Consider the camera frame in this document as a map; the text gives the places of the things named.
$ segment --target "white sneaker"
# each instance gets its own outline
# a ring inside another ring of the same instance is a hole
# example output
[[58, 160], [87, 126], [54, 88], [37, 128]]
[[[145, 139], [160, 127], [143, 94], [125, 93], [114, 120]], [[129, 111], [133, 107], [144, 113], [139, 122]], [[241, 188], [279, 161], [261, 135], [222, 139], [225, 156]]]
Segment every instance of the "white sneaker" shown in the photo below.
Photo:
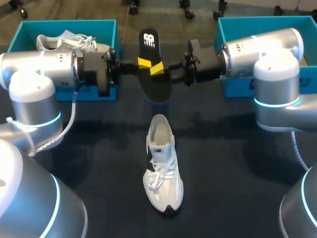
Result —
[[165, 116], [155, 115], [147, 136], [149, 166], [143, 176], [145, 192], [152, 205], [166, 215], [173, 214], [183, 201], [172, 130]]
[[74, 34], [70, 31], [64, 31], [58, 37], [46, 37], [39, 35], [36, 38], [38, 51], [69, 51], [73, 50], [77, 56], [82, 56], [82, 52], [107, 52], [110, 48], [108, 45], [98, 44], [92, 36]]

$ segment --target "shoelace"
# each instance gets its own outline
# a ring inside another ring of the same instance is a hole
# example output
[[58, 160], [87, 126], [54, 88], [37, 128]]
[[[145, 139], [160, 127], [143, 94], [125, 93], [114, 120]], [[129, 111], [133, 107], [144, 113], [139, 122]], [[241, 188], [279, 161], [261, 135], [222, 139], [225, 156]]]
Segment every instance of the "shoelace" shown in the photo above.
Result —
[[84, 50], [86, 52], [97, 51], [97, 43], [95, 41], [95, 38], [82, 34], [77, 34], [76, 36], [79, 38], [78, 42], [81, 44], [81, 46], [75, 47], [75, 49]]
[[165, 179], [173, 179], [175, 176], [175, 152], [172, 152], [172, 157], [167, 164], [155, 163], [153, 159], [150, 163], [155, 170], [155, 172], [152, 172], [151, 177], [155, 179], [148, 186], [151, 191], [158, 192]]

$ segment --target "black table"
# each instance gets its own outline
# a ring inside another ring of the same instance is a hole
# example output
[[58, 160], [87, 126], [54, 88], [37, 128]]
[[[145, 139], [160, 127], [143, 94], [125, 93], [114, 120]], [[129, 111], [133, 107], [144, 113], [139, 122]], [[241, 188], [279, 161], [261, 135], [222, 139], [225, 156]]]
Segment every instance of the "black table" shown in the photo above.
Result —
[[[185, 48], [162, 45], [162, 58], [178, 61], [175, 56]], [[127, 60], [138, 55], [136, 45], [122, 50]], [[258, 128], [252, 99], [226, 99], [216, 82], [177, 84], [169, 104], [158, 107], [144, 97], [134, 76], [122, 78], [119, 92], [116, 102], [79, 102], [64, 141], [37, 155], [83, 199], [88, 238], [282, 237], [278, 208], [304, 170], [289, 134]], [[12, 115], [7, 92], [1, 91], [0, 100], [4, 121]], [[67, 123], [70, 103], [60, 106]], [[169, 119], [184, 182], [182, 209], [174, 219], [155, 212], [142, 183], [146, 135], [157, 113]], [[301, 135], [299, 148], [309, 157], [314, 144]]]

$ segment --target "blue box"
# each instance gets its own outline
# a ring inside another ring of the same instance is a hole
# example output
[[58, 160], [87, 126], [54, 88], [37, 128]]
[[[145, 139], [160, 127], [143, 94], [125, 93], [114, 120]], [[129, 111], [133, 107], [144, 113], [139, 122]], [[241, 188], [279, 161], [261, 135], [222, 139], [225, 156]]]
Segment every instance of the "blue box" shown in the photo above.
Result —
[[[219, 51], [221, 45], [226, 42], [289, 27], [297, 29], [302, 35], [304, 57], [309, 65], [301, 66], [300, 69], [300, 93], [317, 93], [317, 24], [311, 16], [220, 18], [215, 47]], [[225, 96], [228, 98], [254, 96], [252, 77], [229, 79], [222, 83]]]
[[[74, 34], [84, 34], [96, 38], [96, 42], [115, 48], [120, 56], [120, 42], [116, 20], [61, 20], [61, 21], [23, 21], [11, 42], [8, 52], [34, 51], [38, 35], [60, 36], [65, 30]], [[74, 89], [56, 89], [59, 101], [72, 101]], [[117, 86], [110, 89], [109, 97], [99, 97], [97, 86], [81, 88], [78, 101], [115, 101]]]

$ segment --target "glowing blue light ring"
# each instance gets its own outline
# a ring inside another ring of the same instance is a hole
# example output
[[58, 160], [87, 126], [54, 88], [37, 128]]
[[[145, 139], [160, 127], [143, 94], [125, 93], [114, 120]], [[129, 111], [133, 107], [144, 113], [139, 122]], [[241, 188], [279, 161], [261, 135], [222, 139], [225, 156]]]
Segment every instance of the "glowing blue light ring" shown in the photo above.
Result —
[[51, 175], [54, 179], [54, 182], [55, 182], [55, 185], [56, 185], [56, 204], [55, 204], [55, 208], [54, 208], [54, 211], [53, 211], [53, 215], [51, 217], [51, 220], [50, 222], [48, 223], [47, 227], [45, 228], [45, 230], [43, 231], [43, 233], [41, 234], [40, 238], [45, 238], [45, 236], [49, 233], [50, 229], [52, 228], [53, 226], [53, 223], [56, 219], [56, 216], [57, 216], [57, 212], [58, 212], [58, 208], [59, 208], [59, 202], [60, 202], [60, 191], [59, 191], [59, 186], [58, 186], [58, 182], [57, 180], [55, 179], [55, 177], [53, 175]]
[[255, 101], [257, 104], [259, 104], [259, 105], [261, 105], [261, 106], [263, 106], [263, 107], [268, 107], [268, 108], [283, 108], [283, 107], [288, 107], [288, 106], [293, 105], [294, 103], [298, 102], [298, 100], [299, 100], [299, 97], [298, 97], [296, 100], [294, 100], [293, 102], [290, 102], [290, 103], [278, 104], [278, 105], [271, 105], [271, 104], [260, 103], [258, 100], [256, 100], [256, 98], [254, 98], [254, 101]]
[[306, 199], [305, 199], [305, 194], [304, 194], [304, 182], [305, 182], [305, 178], [306, 178], [309, 170], [306, 172], [306, 174], [303, 177], [301, 193], [302, 193], [303, 204], [304, 204], [304, 207], [306, 209], [306, 212], [307, 212], [309, 218], [311, 219], [311, 221], [313, 222], [313, 224], [317, 227], [317, 221], [315, 220], [315, 218], [313, 217], [312, 213], [310, 212], [310, 210], [308, 208], [308, 205], [307, 205], [307, 202], [306, 202]]
[[55, 117], [53, 120], [46, 122], [46, 123], [43, 123], [43, 124], [38, 124], [38, 125], [25, 125], [25, 124], [22, 124], [20, 122], [17, 122], [17, 123], [19, 124], [19, 126], [21, 128], [38, 128], [38, 127], [42, 127], [42, 126], [46, 126], [46, 125], [54, 123], [55, 121], [57, 121], [60, 118], [60, 116], [61, 116], [61, 112], [59, 112], [58, 116]]

